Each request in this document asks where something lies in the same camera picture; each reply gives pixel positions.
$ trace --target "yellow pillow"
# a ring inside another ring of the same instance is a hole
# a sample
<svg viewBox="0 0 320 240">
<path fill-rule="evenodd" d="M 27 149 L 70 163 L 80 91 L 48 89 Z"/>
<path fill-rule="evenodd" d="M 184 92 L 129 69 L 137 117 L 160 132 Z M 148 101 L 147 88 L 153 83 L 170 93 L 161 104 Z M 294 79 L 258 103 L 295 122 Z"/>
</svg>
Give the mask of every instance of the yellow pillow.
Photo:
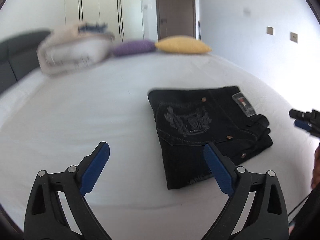
<svg viewBox="0 0 320 240">
<path fill-rule="evenodd" d="M 170 53 L 202 54 L 212 49 L 202 41 L 188 36 L 172 36 L 156 43 L 159 50 Z"/>
</svg>

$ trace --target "white wall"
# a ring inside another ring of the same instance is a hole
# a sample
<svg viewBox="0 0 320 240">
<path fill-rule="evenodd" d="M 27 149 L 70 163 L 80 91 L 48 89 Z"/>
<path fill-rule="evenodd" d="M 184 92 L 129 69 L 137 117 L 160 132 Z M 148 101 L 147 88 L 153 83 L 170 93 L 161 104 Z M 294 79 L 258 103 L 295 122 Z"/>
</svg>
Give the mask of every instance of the white wall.
<svg viewBox="0 0 320 240">
<path fill-rule="evenodd" d="M 202 39 L 294 107 L 320 110 L 320 25 L 305 0 L 200 0 Z M 267 26 L 275 36 L 266 34 Z M 290 32 L 299 35 L 298 44 Z"/>
<path fill-rule="evenodd" d="M 64 24 L 64 0 L 7 0 L 0 10 L 0 41 L 17 33 Z"/>
<path fill-rule="evenodd" d="M 156 0 L 142 0 L 145 39 L 158 40 Z"/>
<path fill-rule="evenodd" d="M 199 0 L 195 0 L 195 7 L 196 7 L 196 38 L 199 39 L 199 25 L 198 25 L 198 22 L 200 21 L 200 2 L 199 2 Z"/>
</svg>

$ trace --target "cable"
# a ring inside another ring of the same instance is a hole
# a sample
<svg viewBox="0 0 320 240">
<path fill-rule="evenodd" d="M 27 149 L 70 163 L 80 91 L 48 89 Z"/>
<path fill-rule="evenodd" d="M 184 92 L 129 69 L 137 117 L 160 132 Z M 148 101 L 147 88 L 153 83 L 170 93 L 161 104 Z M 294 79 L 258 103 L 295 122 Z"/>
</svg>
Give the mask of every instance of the cable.
<svg viewBox="0 0 320 240">
<path fill-rule="evenodd" d="M 310 192 L 310 194 L 309 194 L 308 196 L 306 196 L 306 197 L 289 213 L 288 217 L 289 217 L 293 212 L 295 212 L 295 210 L 296 210 L 299 206 L 301 206 L 301 204 L 302 204 L 303 202 L 305 202 L 305 200 L 311 195 L 311 193 L 312 193 L 312 191 Z"/>
</svg>

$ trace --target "brown door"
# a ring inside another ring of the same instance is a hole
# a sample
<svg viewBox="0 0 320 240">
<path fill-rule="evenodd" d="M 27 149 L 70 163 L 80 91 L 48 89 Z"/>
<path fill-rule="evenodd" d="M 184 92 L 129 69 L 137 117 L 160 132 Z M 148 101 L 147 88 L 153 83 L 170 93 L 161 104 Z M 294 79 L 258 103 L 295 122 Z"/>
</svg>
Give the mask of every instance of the brown door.
<svg viewBox="0 0 320 240">
<path fill-rule="evenodd" d="M 157 0 L 158 36 L 196 36 L 194 0 Z"/>
</svg>

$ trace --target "gray headboard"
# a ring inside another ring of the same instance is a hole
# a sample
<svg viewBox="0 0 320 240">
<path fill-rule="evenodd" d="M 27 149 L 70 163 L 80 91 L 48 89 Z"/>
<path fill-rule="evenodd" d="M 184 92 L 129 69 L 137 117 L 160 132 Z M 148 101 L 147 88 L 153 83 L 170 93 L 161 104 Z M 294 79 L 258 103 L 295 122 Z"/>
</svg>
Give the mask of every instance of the gray headboard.
<svg viewBox="0 0 320 240">
<path fill-rule="evenodd" d="M 0 94 L 39 67 L 36 50 L 50 31 L 23 34 L 0 43 Z"/>
</svg>

